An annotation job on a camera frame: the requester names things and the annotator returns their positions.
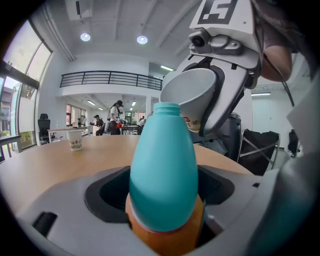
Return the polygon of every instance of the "desk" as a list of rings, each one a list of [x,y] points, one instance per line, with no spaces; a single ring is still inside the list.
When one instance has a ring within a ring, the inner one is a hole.
[[[134,134],[134,130],[138,130],[139,127],[138,126],[135,126],[135,125],[131,125],[131,126],[122,126],[122,127],[119,127],[117,129],[120,129],[120,133],[121,135],[133,135]]]
[[[50,129],[48,130],[48,133],[49,133],[49,142],[52,143],[52,139],[51,139],[51,135],[50,133],[56,133],[56,132],[68,132],[68,131],[74,131],[74,130],[86,130],[88,129],[88,135],[90,137],[90,131],[89,131],[89,128],[91,126],[84,126],[84,127],[76,127],[76,128],[61,128],[61,129]]]
[[[71,151],[66,140],[31,148],[0,164],[2,192],[12,211],[17,213],[29,206],[38,196],[55,184],[111,168],[130,166],[139,137],[138,135],[84,137],[82,139],[82,150],[79,151]],[[198,165],[251,174],[238,163],[215,151],[199,145],[194,145],[194,150]],[[184,229],[185,226],[181,228],[181,230],[184,230],[183,241],[177,242],[172,252],[192,250],[196,241],[194,236],[188,234],[197,234],[200,230],[201,223],[199,221],[201,220],[203,207],[198,196],[194,210],[195,214],[192,214],[193,219],[191,219],[191,225],[188,226],[192,230]],[[126,209],[126,211],[129,214],[132,226],[139,228],[130,216],[130,209]],[[144,229],[140,229],[139,232],[139,237],[143,236],[149,239],[154,237],[153,234],[148,234]],[[171,236],[164,234],[158,242],[155,241],[155,246],[161,248],[163,243],[176,242],[177,234],[180,235],[181,233],[174,232]]]
[[[22,146],[21,146],[21,140],[20,140],[21,135],[12,135],[12,136],[3,136],[0,137],[0,147],[2,148],[2,146],[7,145],[8,147],[8,154],[9,157],[11,158],[11,152],[10,152],[10,147],[9,144],[10,143],[17,143],[18,146],[18,152],[21,153],[22,152]]]

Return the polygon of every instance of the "paper cup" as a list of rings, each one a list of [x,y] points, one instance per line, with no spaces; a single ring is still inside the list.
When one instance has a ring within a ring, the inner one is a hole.
[[[69,145],[72,151],[82,149],[82,132],[81,130],[70,130],[66,132],[66,137],[69,140]]]
[[[201,119],[215,91],[216,74],[208,68],[195,68],[174,77],[163,88],[160,102],[180,105],[180,116],[188,129],[199,132]]]

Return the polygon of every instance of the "black metal railing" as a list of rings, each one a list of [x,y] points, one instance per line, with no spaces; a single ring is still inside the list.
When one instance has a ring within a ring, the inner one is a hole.
[[[92,84],[126,85],[162,90],[161,79],[143,74],[105,70],[63,74],[60,87]]]

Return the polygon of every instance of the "office chair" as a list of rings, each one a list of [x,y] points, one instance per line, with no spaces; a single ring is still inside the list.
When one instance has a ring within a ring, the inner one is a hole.
[[[280,147],[280,134],[268,132],[256,132],[245,129],[241,135],[240,151],[237,162],[254,175],[263,176],[269,163],[274,168]]]
[[[40,119],[38,119],[38,125],[39,125],[39,136],[40,140],[44,141],[43,144],[49,143],[49,133],[48,130],[50,130],[50,120],[48,119],[47,114],[41,114]]]

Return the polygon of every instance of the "fluorescent light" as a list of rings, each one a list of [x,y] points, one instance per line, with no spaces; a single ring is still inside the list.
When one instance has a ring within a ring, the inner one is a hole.
[[[90,40],[91,36],[89,33],[83,33],[80,35],[80,39],[84,42],[88,42]]]
[[[136,41],[140,44],[140,45],[144,45],[148,42],[148,38],[146,38],[144,35],[140,35],[138,36],[138,38],[136,39]]]
[[[96,104],[94,104],[91,100],[87,100],[91,105],[96,105]]]
[[[271,92],[260,92],[260,93],[252,93],[251,96],[266,96],[270,94]]]
[[[165,70],[169,70],[169,71],[174,71],[172,68],[167,67],[167,66],[161,66],[161,68],[165,69]]]

